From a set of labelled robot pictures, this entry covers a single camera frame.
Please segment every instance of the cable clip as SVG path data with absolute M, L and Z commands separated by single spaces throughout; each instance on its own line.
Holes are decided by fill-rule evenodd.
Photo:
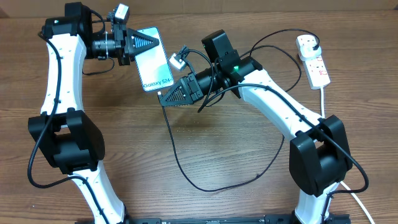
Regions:
M 108 59 L 108 31 L 105 31 L 106 59 Z

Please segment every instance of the robotic arm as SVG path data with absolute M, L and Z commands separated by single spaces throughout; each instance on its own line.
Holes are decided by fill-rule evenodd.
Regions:
M 223 30 L 205 37 L 202 43 L 210 61 L 215 63 L 215 74 L 212 68 L 208 68 L 181 78 L 160 99 L 160 104 L 194 104 L 204 98 L 205 94 L 235 86 L 232 89 L 234 94 L 261 111 L 290 141 L 289 170 L 300 187 L 298 205 L 290 221 L 322 223 L 328 220 L 330 201 L 326 199 L 327 194 L 337 188 L 353 164 L 313 127 L 303 122 L 287 103 L 349 154 L 343 123 L 336 116 L 323 119 L 319 114 L 306 109 L 282 90 L 253 58 L 240 59 Z M 185 60 L 180 59 L 185 57 L 184 52 L 173 54 L 170 62 L 181 70 Z M 323 145 L 316 148 L 316 141 L 323 142 Z
M 90 206 L 96 224 L 129 223 L 126 208 L 114 193 L 104 169 L 102 160 L 105 146 L 101 131 L 84 113 L 81 97 L 82 69 L 85 59 L 93 58 L 106 60 L 117 57 L 119 65 L 130 65 L 137 54 L 159 45 L 159 40 L 126 27 L 128 6 L 120 4 L 108 14 L 106 21 L 112 26 L 110 34 L 105 31 L 105 27 L 99 32 L 93 32 L 92 13 L 104 25 L 105 21 L 98 13 L 80 2 L 67 3 L 64 17 L 45 21 L 41 33 L 55 49 L 47 44 L 49 81 L 46 97 L 41 115 L 29 118 L 28 129 L 37 142 L 53 110 L 58 73 L 61 72 L 57 110 L 50 128 L 44 131 L 43 138 L 38 142 L 40 150 L 47 162 L 52 167 L 59 167 L 63 174 L 86 179 L 86 182 L 81 179 L 72 180 Z M 57 53 L 61 58 L 60 71 Z M 70 133 L 56 134 L 62 128 L 68 128 Z

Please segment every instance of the black metal base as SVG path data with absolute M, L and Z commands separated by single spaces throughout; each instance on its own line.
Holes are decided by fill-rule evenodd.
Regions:
M 290 215 L 265 215 L 253 218 L 207 218 L 161 220 L 159 218 L 130 218 L 124 224 L 298 224 L 294 213 Z M 351 224 L 349 215 L 330 214 L 327 224 Z M 94 222 L 76 222 L 75 224 L 94 224 Z

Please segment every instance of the wooden table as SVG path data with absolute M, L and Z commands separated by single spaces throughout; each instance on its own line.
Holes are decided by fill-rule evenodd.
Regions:
M 27 119 L 38 116 L 46 86 L 48 56 L 36 33 L 45 19 L 1 19 L 0 27 L 0 223 L 73 223 L 92 218 L 74 183 L 42 190 L 30 185 L 27 162 L 34 145 Z M 345 123 L 351 153 L 370 179 L 359 195 L 377 223 L 398 218 L 398 13 L 273 12 L 259 14 L 132 16 L 129 27 L 157 26 L 167 55 L 182 45 L 204 52 L 200 40 L 224 29 L 239 53 L 261 37 L 285 28 L 311 30 L 321 38 L 331 77 L 326 87 L 326 114 Z M 264 44 L 297 54 L 296 36 L 286 32 Z M 208 66 L 190 55 L 197 71 Z M 254 52 L 282 87 L 296 81 L 294 63 L 274 49 Z M 85 71 L 109 67 L 88 60 Z M 174 72 L 175 80 L 184 73 Z M 319 92 L 310 89 L 303 74 L 290 94 L 319 111 Z M 299 188 L 289 174 L 289 147 L 284 144 L 269 171 L 237 189 L 204 193 L 180 173 L 156 93 L 142 90 L 137 68 L 115 67 L 109 73 L 83 78 L 87 115 L 100 128 L 106 143 L 104 163 L 113 188 L 134 217 L 205 218 L 253 217 L 290 213 Z M 197 114 L 199 104 L 167 108 L 183 168 L 194 183 L 206 189 L 236 184 L 262 172 L 274 156 L 281 134 L 257 109 L 233 94 Z M 49 183 L 63 177 L 41 152 L 34 179 Z M 356 169 L 345 182 L 362 187 Z M 331 211 L 349 213 L 353 223 L 367 223 L 350 195 L 336 196 Z

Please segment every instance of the white power strip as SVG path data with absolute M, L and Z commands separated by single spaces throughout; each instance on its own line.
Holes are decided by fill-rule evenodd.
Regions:
M 298 54 L 302 57 L 302 50 L 309 49 L 317 44 L 315 37 L 312 35 L 300 35 L 296 39 Z M 310 82 L 311 89 L 318 90 L 327 86 L 330 83 L 328 71 L 326 70 L 325 63 L 322 56 L 316 58 L 303 60 L 305 73 L 307 74 L 308 81 Z

